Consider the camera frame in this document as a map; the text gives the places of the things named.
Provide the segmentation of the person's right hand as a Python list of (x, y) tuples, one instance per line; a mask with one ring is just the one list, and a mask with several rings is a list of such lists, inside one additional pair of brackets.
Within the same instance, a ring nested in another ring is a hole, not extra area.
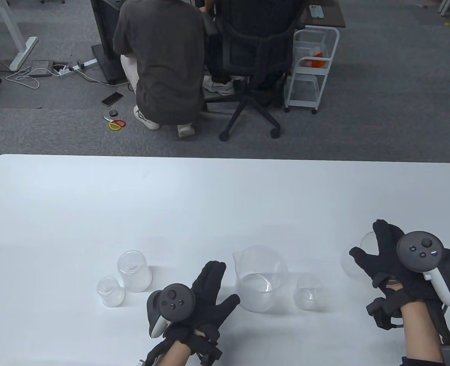
[(450, 307), (450, 249), (426, 231), (404, 233), (378, 219), (373, 223), (379, 253), (372, 255), (355, 246), (349, 255), (373, 281), (389, 294), (391, 279), (398, 281), (408, 298), (434, 300)]

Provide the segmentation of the person's left hand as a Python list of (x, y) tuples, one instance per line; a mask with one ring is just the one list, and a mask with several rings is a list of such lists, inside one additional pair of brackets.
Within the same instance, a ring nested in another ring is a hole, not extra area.
[(232, 294), (217, 303), (218, 293), (226, 271), (226, 264), (209, 261), (197, 279), (191, 291), (195, 297), (195, 307), (187, 319), (172, 323), (164, 332), (164, 337), (188, 342), (194, 336), (204, 336), (206, 340), (216, 343), (220, 338), (219, 328), (239, 305), (240, 299)]

